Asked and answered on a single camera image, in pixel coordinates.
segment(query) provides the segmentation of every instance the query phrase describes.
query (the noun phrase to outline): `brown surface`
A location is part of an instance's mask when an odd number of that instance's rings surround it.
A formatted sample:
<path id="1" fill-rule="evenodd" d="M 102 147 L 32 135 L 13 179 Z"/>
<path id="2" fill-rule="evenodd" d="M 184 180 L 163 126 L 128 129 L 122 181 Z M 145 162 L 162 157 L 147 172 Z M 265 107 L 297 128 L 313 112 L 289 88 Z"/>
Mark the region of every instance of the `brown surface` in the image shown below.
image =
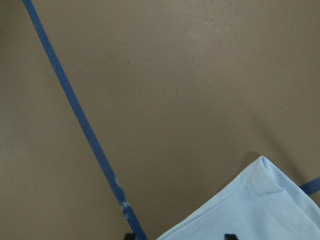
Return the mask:
<path id="1" fill-rule="evenodd" d="M 34 4 L 151 240 L 259 155 L 298 185 L 320 175 L 319 1 Z M 22 2 L 0 11 L 1 239 L 121 240 Z"/>

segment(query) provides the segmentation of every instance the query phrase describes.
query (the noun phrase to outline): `blue tape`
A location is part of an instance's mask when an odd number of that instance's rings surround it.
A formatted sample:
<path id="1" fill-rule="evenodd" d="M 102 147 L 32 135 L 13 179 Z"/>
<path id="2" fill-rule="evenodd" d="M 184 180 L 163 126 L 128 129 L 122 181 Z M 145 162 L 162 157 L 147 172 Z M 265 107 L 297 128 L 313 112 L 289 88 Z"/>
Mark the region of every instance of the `blue tape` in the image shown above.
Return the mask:
<path id="1" fill-rule="evenodd" d="M 304 191 L 307 195 L 315 194 L 320 191 L 320 177 L 307 182 L 306 184 L 300 186 L 302 191 Z"/>
<path id="2" fill-rule="evenodd" d="M 127 198 L 125 196 L 124 191 L 122 190 L 122 188 L 120 187 L 115 173 L 112 170 L 108 159 L 106 158 L 104 151 L 102 150 L 96 135 L 93 131 L 93 129 L 91 128 L 87 117 L 76 97 L 76 94 L 74 93 L 74 90 L 71 87 L 71 84 L 56 56 L 56 53 L 48 39 L 48 36 L 41 24 L 41 21 L 38 17 L 38 14 L 36 12 L 36 9 L 32 3 L 31 0 L 22 0 L 26 10 L 29 13 L 29 16 L 32 20 L 33 26 L 36 30 L 36 33 L 38 34 L 38 37 L 42 43 L 42 46 L 46 52 L 46 55 L 48 56 L 51 65 L 55 71 L 55 74 L 57 76 L 57 78 L 59 79 L 59 82 L 63 88 L 63 91 L 67 97 L 67 99 L 69 100 L 69 103 L 72 107 L 72 110 L 76 116 L 76 118 L 79 121 L 79 124 L 83 130 L 83 133 L 87 139 L 87 141 L 89 142 L 92 151 L 103 171 L 104 176 L 106 177 L 112 191 L 113 194 L 116 197 L 116 200 L 118 201 L 119 205 L 122 208 L 122 212 L 126 218 L 126 220 L 128 221 L 132 231 L 134 233 L 136 233 L 137 239 L 138 240 L 147 240 L 147 237 L 144 233 L 144 231 L 142 230 L 140 223 L 132 209 L 132 207 L 129 205 Z"/>

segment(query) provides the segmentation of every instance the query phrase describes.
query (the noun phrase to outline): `blue line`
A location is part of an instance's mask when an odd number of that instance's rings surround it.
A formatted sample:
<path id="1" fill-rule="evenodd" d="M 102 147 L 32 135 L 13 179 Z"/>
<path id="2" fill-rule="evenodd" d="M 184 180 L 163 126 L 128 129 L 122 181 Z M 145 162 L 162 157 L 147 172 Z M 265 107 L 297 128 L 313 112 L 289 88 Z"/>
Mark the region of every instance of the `blue line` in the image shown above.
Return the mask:
<path id="1" fill-rule="evenodd" d="M 320 191 L 320 177 L 307 182 L 306 184 L 300 186 L 300 188 L 307 194 L 312 195 Z"/>
<path id="2" fill-rule="evenodd" d="M 48 39 L 48 36 L 41 24 L 41 21 L 38 17 L 38 14 L 36 12 L 36 9 L 32 3 L 31 0 L 22 0 L 26 10 L 29 13 L 29 16 L 32 20 L 33 26 L 36 30 L 36 33 L 38 34 L 38 37 L 42 43 L 42 46 L 46 52 L 46 55 L 48 56 L 51 65 L 55 71 L 55 74 L 57 78 L 59 79 L 59 82 L 64 90 L 64 93 L 66 97 L 69 100 L 69 103 L 72 107 L 72 110 L 76 116 L 76 118 L 79 121 L 79 124 L 83 130 L 84 135 L 86 136 L 87 141 L 89 142 L 92 151 L 103 171 L 104 176 L 106 177 L 107 181 L 109 182 L 109 185 L 113 191 L 113 194 L 116 197 L 116 200 L 118 201 L 119 205 L 122 208 L 122 212 L 128 221 L 132 231 L 136 234 L 138 240 L 147 240 L 147 237 L 142 230 L 140 223 L 132 209 L 132 207 L 128 204 L 127 198 L 125 196 L 124 191 L 120 187 L 115 173 L 112 170 L 108 159 L 106 158 L 104 151 L 102 150 L 96 135 L 91 128 L 87 117 L 76 97 L 76 94 L 74 93 L 74 90 L 71 87 L 71 84 L 56 56 L 56 53 Z"/>

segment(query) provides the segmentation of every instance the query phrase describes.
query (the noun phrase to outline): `cloth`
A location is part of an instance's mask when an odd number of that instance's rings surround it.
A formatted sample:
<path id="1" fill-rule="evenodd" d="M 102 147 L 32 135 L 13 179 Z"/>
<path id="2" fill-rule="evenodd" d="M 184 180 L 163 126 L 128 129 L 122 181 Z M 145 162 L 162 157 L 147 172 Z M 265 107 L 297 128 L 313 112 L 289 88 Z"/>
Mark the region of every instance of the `cloth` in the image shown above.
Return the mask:
<path id="1" fill-rule="evenodd" d="M 224 240 L 226 234 L 239 240 L 320 240 L 320 209 L 260 156 L 157 240 Z"/>

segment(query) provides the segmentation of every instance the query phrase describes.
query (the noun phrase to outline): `light blue cloth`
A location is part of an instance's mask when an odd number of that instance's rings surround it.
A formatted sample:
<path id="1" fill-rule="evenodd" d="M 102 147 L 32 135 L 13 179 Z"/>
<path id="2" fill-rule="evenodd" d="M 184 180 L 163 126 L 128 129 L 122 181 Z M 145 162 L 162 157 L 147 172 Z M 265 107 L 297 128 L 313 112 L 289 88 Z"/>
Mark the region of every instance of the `light blue cloth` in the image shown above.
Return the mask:
<path id="1" fill-rule="evenodd" d="M 265 156 L 158 240 L 320 240 L 320 208 Z"/>

